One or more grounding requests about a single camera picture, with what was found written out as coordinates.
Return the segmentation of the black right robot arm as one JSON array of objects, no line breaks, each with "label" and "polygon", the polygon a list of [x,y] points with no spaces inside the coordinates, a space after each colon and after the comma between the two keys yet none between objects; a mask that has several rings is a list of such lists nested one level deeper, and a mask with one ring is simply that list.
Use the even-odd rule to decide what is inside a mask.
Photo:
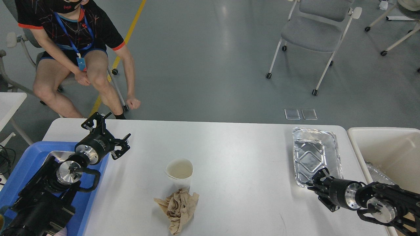
[{"label": "black right robot arm", "polygon": [[330,175],[322,168],[309,180],[307,188],[331,212],[345,208],[357,212],[362,221],[394,227],[405,236],[418,236],[420,230],[419,194],[396,184],[378,181],[365,184]]}]

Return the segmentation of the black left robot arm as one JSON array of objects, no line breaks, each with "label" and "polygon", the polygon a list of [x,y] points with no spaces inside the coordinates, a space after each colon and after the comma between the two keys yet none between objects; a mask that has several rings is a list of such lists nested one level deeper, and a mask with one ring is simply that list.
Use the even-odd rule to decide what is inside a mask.
[{"label": "black left robot arm", "polygon": [[89,134],[68,158],[46,158],[9,207],[16,217],[8,226],[1,218],[2,236],[46,236],[64,229],[76,213],[72,205],[76,194],[90,193],[99,184],[101,173],[90,166],[99,164],[107,154],[117,160],[130,149],[131,134],[115,138],[106,128],[107,117],[96,112],[81,124]]}]

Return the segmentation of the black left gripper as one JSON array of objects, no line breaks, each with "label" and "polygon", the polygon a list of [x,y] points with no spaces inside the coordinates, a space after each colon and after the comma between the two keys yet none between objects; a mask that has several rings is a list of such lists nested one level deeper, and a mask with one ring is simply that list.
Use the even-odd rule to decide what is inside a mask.
[{"label": "black left gripper", "polygon": [[100,163],[108,153],[117,160],[130,149],[128,138],[132,135],[131,133],[118,139],[106,129],[105,120],[111,114],[111,112],[106,115],[95,112],[81,124],[81,127],[89,130],[90,134],[75,146],[75,153],[86,156],[88,165]]}]

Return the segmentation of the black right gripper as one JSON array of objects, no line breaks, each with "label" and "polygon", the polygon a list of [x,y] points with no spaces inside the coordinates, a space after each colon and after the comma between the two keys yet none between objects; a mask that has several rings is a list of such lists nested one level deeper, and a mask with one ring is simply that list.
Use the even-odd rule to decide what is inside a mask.
[{"label": "black right gripper", "polygon": [[356,200],[356,193],[362,188],[361,182],[332,178],[329,170],[324,167],[314,174],[312,183],[313,185],[307,189],[314,191],[318,195],[318,200],[331,212],[339,208],[352,211],[361,208]]}]

